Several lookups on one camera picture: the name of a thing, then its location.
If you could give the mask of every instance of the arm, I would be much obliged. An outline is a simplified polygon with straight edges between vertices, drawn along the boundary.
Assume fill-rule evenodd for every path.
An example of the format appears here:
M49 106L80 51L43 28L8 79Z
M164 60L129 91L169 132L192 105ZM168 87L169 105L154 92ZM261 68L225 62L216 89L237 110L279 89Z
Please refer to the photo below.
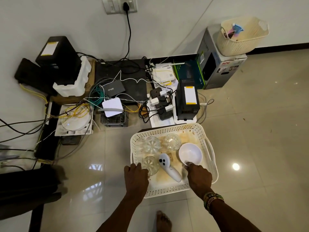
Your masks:
M194 193L203 200L205 194L213 192L211 189L212 175L201 165L188 164L189 166L185 166L185 168L188 171L189 185ZM261 232L248 219L220 199L211 202L210 213L222 232Z
M113 214L100 226L97 232L126 232L137 206L142 202L148 188L148 170L141 169L141 163L125 166L127 193Z

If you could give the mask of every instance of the brown cardboard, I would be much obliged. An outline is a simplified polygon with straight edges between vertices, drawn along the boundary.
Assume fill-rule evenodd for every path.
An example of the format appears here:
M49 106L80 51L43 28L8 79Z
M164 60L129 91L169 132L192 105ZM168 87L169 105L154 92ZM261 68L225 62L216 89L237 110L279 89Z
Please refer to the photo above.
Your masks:
M76 97L76 96L69 96L69 97L62 97L60 94L57 96L51 96L50 100L59 104L71 104L71 103L77 103L81 101L83 98L86 98L89 96L90 89L95 83L95 60L89 61L91 64L91 71L88 74L88 82L85 84L85 93L82 96Z

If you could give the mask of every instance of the baseboard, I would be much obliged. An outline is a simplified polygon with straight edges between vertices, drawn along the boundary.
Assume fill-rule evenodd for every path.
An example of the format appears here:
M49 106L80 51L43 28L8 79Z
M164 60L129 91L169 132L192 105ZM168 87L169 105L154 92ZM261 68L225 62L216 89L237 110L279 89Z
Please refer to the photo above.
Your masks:
M250 55L250 54L265 54L265 53L299 50L299 49L309 49L309 43L260 47L260 48L255 48L254 50L252 50L252 51L250 51L249 53L246 53L246 54L247 55Z

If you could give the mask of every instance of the beaded bracelet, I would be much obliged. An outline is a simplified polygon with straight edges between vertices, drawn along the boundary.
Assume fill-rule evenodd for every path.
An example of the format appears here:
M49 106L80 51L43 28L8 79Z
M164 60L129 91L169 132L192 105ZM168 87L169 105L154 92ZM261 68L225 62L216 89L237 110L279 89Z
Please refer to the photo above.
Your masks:
M214 201L215 199L220 199L224 202L224 199L221 195L219 194L216 194L216 193L213 193L213 192L210 192L210 193L207 193L204 195L204 208L209 212L210 212L210 205L211 205L211 202Z

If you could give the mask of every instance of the hand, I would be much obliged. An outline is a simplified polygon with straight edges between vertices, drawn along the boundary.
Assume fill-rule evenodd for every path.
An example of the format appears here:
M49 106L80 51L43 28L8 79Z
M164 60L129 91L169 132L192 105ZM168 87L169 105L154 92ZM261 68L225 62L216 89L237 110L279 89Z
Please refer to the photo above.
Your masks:
M141 168L141 163L125 166L126 198L139 205L146 195L149 185L148 170Z
M213 192L211 189L212 175L201 165L195 165L188 162L184 167L188 171L189 186L194 193L204 200L204 195Z

